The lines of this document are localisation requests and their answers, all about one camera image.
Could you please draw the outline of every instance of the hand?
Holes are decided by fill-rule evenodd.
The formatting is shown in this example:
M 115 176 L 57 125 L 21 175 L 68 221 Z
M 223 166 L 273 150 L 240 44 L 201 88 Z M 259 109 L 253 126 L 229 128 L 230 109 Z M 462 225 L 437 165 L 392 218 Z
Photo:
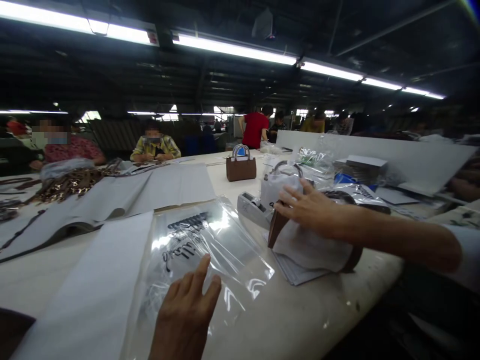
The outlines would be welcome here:
M 195 274 L 170 285 L 156 318 L 149 360 L 200 360 L 207 342 L 209 323 L 222 290 L 222 281 L 214 275 L 202 295 L 210 255 L 202 257 Z
M 41 168 L 43 168 L 44 166 L 44 163 L 41 162 L 40 160 L 34 160 L 30 163 L 30 167 L 34 170 L 40 170 Z
M 345 227 L 352 216 L 356 216 L 359 207 L 337 204 L 321 192 L 316 191 L 303 178 L 300 179 L 300 183 L 305 195 L 290 186 L 285 186 L 285 191 L 280 192 L 280 200 L 287 206 L 277 202 L 274 205 L 275 210 L 324 238 L 340 240 L 339 230 Z

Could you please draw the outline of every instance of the bag handle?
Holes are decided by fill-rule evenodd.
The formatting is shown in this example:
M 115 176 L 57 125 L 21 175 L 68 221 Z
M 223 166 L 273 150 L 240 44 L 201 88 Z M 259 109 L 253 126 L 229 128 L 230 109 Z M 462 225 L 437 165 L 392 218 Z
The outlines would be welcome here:
M 270 174 L 276 172 L 276 171 L 279 169 L 280 166 L 282 166 L 282 165 L 287 165 L 287 164 L 288 164 L 288 161 L 287 161 L 287 160 L 280 161 L 280 162 L 273 168 L 273 170 L 270 172 Z M 293 164 L 293 167 L 294 167 L 295 169 L 297 169 L 297 171 L 298 171 L 298 177 L 299 177 L 299 178 L 303 178 L 304 173 L 303 173 L 302 169 L 300 168 L 300 166 L 299 166 L 297 163 L 294 163 L 294 164 Z
M 235 161 L 237 161 L 237 156 L 238 156 L 238 153 L 239 153 L 240 149 L 245 149 L 246 151 L 248 151 L 248 159 L 250 159 L 250 149 L 249 149 L 249 147 L 246 146 L 246 145 L 243 145 L 243 144 L 238 144 L 233 148 L 232 157 L 235 158 Z

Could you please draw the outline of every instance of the floral shirt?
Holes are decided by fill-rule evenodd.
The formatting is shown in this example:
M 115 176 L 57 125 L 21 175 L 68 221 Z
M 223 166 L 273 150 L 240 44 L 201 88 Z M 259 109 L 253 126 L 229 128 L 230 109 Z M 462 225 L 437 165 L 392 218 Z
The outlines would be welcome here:
M 45 160 L 56 163 L 74 158 L 96 159 L 103 157 L 102 151 L 90 140 L 71 135 L 69 144 L 48 144 L 45 146 Z

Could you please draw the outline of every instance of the white sheet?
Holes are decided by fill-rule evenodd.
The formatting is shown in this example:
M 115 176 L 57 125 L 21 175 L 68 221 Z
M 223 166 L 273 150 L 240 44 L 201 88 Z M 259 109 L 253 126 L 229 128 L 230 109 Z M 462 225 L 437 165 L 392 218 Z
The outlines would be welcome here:
M 118 360 L 153 211 L 105 224 L 11 360 Z

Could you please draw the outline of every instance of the face mask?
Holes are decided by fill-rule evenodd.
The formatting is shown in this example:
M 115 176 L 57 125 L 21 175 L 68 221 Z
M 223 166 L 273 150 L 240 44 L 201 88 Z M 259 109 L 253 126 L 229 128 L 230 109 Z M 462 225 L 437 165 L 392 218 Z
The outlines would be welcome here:
M 66 132 L 49 132 L 48 143 L 56 145 L 65 145 L 69 143 L 69 137 Z

